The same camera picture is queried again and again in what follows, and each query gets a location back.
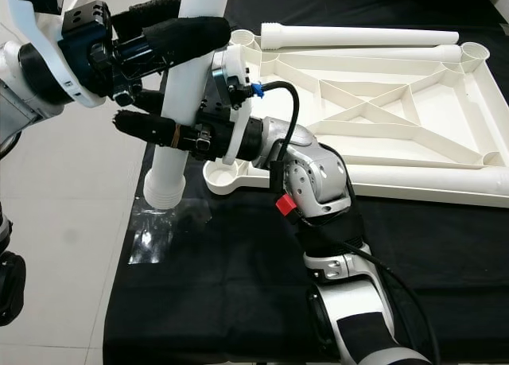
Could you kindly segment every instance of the clear plastic sheet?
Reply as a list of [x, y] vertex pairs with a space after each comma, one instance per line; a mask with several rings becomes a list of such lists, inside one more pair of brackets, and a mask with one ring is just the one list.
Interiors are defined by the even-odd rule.
[[164, 262], [179, 231], [199, 233], [211, 218], [206, 200], [183, 199], [176, 208], [157, 210], [137, 196], [128, 227], [134, 232], [129, 264]]

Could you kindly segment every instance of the black table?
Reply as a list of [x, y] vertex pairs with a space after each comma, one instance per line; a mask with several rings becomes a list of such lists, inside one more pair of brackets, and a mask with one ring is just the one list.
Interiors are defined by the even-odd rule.
[[[462, 41], [491, 50], [488, 63], [509, 99], [509, 37], [488, 0], [230, 0], [227, 19], [256, 33], [264, 21], [458, 30]], [[152, 156], [148, 146], [108, 307], [104, 363], [326, 361], [309, 324], [301, 248], [273, 195], [214, 196], [203, 163], [190, 160], [185, 202], [164, 224], [143, 211]], [[360, 205], [373, 252], [421, 296], [444, 360], [509, 361], [509, 212], [367, 197]], [[160, 244], [132, 258], [141, 225]], [[412, 332], [425, 341], [418, 316]], [[397, 336], [406, 342], [399, 326]]]

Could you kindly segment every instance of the white tray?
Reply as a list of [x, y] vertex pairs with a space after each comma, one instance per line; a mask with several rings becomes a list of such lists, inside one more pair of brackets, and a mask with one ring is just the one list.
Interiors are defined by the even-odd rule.
[[[296, 86], [298, 122], [344, 156], [357, 194], [509, 208], [509, 107], [482, 46], [464, 46], [459, 64], [261, 52], [256, 41], [244, 52], [252, 81]], [[252, 115], [289, 121], [291, 104], [271, 91]], [[268, 187], [247, 166], [226, 175], [207, 163], [208, 187]]]

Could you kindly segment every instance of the white pipe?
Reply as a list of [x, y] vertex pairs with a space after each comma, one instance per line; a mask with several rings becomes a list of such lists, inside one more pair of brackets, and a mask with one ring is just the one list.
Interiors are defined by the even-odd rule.
[[[179, 17], [222, 17], [227, 0], [182, 0]], [[214, 53], [193, 59], [169, 70], [163, 102], [163, 117], [182, 125], [193, 125], [203, 98], [208, 69]], [[143, 194], [154, 208], [177, 206], [185, 187], [184, 169], [188, 154], [177, 149], [156, 147], [152, 169], [145, 177]]]
[[444, 63], [460, 63], [459, 45], [438, 45], [436, 47], [413, 48], [372, 48], [372, 49], [299, 49], [277, 50], [276, 53], [314, 56], [375, 57], [379, 59], [431, 60]]
[[285, 26], [262, 23], [262, 49], [340, 45], [454, 45], [458, 33], [421, 29]]
[[352, 181], [356, 184], [432, 188], [453, 192], [509, 196], [509, 168], [505, 167], [472, 170], [349, 165], [348, 171]]

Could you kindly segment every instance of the robotic arm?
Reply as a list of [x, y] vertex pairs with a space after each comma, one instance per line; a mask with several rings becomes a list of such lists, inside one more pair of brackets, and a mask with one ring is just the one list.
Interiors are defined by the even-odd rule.
[[[223, 47], [230, 36], [224, 19], [173, 19], [179, 0], [155, 0], [114, 17], [106, 3], [93, 2], [67, 12], [60, 24], [39, 28], [35, 12], [59, 14], [59, 0], [9, 1], [18, 26], [30, 24], [25, 33], [33, 43], [0, 48], [0, 143], [58, 115], [73, 100], [93, 107], [108, 96], [149, 112], [120, 111], [114, 122], [124, 133], [199, 159], [231, 164], [238, 158], [270, 170], [276, 206], [297, 223], [304, 263], [315, 282], [308, 302], [322, 351], [346, 365], [430, 363], [394, 339], [390, 304], [368, 260], [347, 167], [337, 152], [297, 125], [299, 100], [291, 84], [250, 84], [242, 51], [232, 46], [216, 52], [211, 66], [222, 105], [208, 107], [204, 100], [192, 126], [162, 118], [164, 94], [142, 88], [142, 77]], [[23, 10], [30, 16], [19, 15]], [[250, 98], [276, 89], [293, 97], [291, 122], [250, 117]], [[0, 316], [6, 316], [0, 324], [11, 322], [23, 304], [25, 263], [5, 251], [11, 228], [0, 211]]]

